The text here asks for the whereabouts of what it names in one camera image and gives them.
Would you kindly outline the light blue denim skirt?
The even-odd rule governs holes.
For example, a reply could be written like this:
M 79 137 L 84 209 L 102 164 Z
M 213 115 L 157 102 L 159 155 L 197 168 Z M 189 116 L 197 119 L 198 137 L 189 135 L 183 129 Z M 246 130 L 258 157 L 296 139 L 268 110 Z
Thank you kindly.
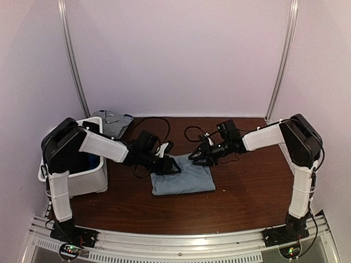
M 182 172 L 173 175 L 156 175 L 152 173 L 151 184 L 154 196 L 179 195 L 186 193 L 216 190 L 210 168 L 193 165 L 189 154 L 172 156 Z

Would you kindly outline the black garment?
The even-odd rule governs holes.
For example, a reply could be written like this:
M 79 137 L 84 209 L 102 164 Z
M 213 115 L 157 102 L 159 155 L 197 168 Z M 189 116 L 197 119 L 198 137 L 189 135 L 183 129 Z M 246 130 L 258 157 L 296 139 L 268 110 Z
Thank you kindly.
M 90 121 L 83 121 L 82 122 L 82 126 L 89 130 L 90 132 L 94 132 L 94 133 L 98 133 L 100 132 L 100 126 L 99 124 L 96 124 L 94 122 L 90 122 Z

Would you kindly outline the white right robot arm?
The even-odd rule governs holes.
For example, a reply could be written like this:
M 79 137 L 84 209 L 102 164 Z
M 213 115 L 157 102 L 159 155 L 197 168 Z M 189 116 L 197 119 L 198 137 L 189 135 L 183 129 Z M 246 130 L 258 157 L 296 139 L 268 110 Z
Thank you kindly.
M 322 139 L 301 115 L 241 134 L 232 120 L 217 125 L 223 139 L 214 143 L 211 134 L 199 136 L 200 145 L 189 155 L 194 165 L 213 166 L 230 154 L 243 154 L 273 145 L 284 144 L 293 164 L 294 183 L 288 209 L 290 217 L 306 216 L 316 188 L 316 173 L 323 160 Z

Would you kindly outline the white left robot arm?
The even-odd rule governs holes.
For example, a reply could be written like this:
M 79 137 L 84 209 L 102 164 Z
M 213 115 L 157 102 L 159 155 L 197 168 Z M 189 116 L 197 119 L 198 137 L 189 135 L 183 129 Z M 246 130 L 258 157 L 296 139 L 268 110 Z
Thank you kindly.
M 131 142 L 114 139 L 100 132 L 78 125 L 67 118 L 42 141 L 43 165 L 48 173 L 50 195 L 55 218 L 62 222 L 58 235 L 66 243 L 79 238 L 78 229 L 68 222 L 73 218 L 69 198 L 69 174 L 81 152 L 110 159 L 126 166 L 142 166 L 156 175 L 173 175 L 182 170 L 168 155 L 174 144 L 161 143 L 158 136 L 143 130 Z

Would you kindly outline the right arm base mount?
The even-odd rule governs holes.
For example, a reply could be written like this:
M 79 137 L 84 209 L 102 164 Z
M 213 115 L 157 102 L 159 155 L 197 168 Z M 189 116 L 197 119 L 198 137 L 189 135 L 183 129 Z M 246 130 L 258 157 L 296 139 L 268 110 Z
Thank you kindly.
M 280 255 L 286 260 L 298 259 L 302 253 L 301 239 L 309 237 L 306 220 L 308 214 L 301 219 L 286 215 L 286 222 L 283 226 L 268 226 L 262 231 L 265 247 L 282 246 L 279 249 Z

